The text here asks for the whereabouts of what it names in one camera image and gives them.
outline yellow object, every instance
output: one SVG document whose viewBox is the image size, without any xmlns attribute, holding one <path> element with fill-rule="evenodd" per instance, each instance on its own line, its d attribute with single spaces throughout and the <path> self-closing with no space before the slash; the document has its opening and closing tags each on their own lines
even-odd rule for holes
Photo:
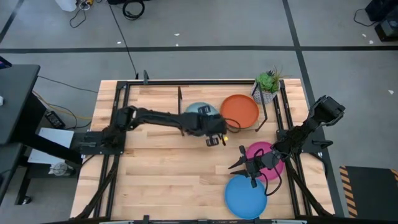
<svg viewBox="0 0 398 224">
<path fill-rule="evenodd" d="M 41 100 L 43 103 L 45 103 L 49 108 L 51 108 L 53 110 L 56 110 L 58 112 L 61 112 L 61 113 L 64 113 L 64 114 L 67 114 L 67 115 L 70 115 L 70 116 L 75 116 L 78 119 L 93 119 L 93 118 L 88 118 L 88 117 L 77 116 L 77 115 L 71 114 L 71 112 L 69 112 L 69 111 L 64 111 L 64 110 L 58 109 L 58 108 L 52 106 L 50 103 L 47 103 L 43 99 L 43 97 L 40 96 L 40 94 L 38 94 L 36 91 L 32 90 L 32 92 L 39 98 L 39 100 Z"/>
</svg>

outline blue plate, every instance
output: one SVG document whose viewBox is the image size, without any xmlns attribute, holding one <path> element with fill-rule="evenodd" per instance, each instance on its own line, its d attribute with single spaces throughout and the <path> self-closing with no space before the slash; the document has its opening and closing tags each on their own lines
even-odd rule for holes
<svg viewBox="0 0 398 224">
<path fill-rule="evenodd" d="M 225 188 L 226 206 L 234 215 L 246 220 L 259 217 L 267 206 L 264 185 L 256 179 L 257 187 L 252 188 L 250 181 L 250 178 L 236 175 Z"/>
</svg>

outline potted plant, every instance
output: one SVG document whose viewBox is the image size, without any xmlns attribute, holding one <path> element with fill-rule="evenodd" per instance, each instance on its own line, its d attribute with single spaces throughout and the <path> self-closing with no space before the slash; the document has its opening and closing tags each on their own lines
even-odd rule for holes
<svg viewBox="0 0 398 224">
<path fill-rule="evenodd" d="M 261 104 L 261 95 L 258 88 L 256 88 L 257 84 L 262 90 L 262 96 L 264 98 L 264 103 L 270 103 L 274 99 L 274 97 L 278 94 L 280 89 L 279 80 L 282 78 L 280 75 L 280 71 L 276 69 L 269 70 L 268 72 L 260 74 L 254 85 L 252 87 L 252 95 L 253 99 L 257 104 Z"/>
</svg>

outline yellow and black caution tape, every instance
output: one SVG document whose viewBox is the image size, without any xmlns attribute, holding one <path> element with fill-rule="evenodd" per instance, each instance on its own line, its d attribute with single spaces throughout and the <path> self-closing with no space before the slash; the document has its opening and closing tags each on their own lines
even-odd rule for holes
<svg viewBox="0 0 398 224">
<path fill-rule="evenodd" d="M 353 189 L 351 187 L 348 171 L 345 166 L 340 167 L 340 175 L 341 175 L 341 180 L 343 181 L 343 190 L 346 196 L 349 217 L 356 218 L 358 216 L 358 212 L 356 211 Z"/>
<path fill-rule="evenodd" d="M 391 169 L 391 172 L 395 175 L 396 181 L 398 181 L 398 171 Z"/>
</svg>

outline plant pot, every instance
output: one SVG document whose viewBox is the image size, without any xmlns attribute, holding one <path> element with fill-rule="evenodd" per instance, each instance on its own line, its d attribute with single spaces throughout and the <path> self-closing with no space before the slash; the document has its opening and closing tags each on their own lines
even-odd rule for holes
<svg viewBox="0 0 398 224">
<path fill-rule="evenodd" d="M 251 92 L 253 93 L 253 91 L 254 91 L 254 94 L 252 94 L 252 96 L 253 96 L 254 101 L 257 104 L 261 104 L 260 91 L 258 88 L 256 88 L 256 86 L 257 86 L 257 82 L 254 82 L 253 87 L 251 88 Z M 262 96 L 264 98 L 264 103 L 268 104 L 268 103 L 272 102 L 274 97 L 278 94 L 279 90 L 280 90 L 280 84 L 278 86 L 278 91 L 276 91 L 275 93 L 271 93 L 269 91 L 262 90 Z"/>
</svg>

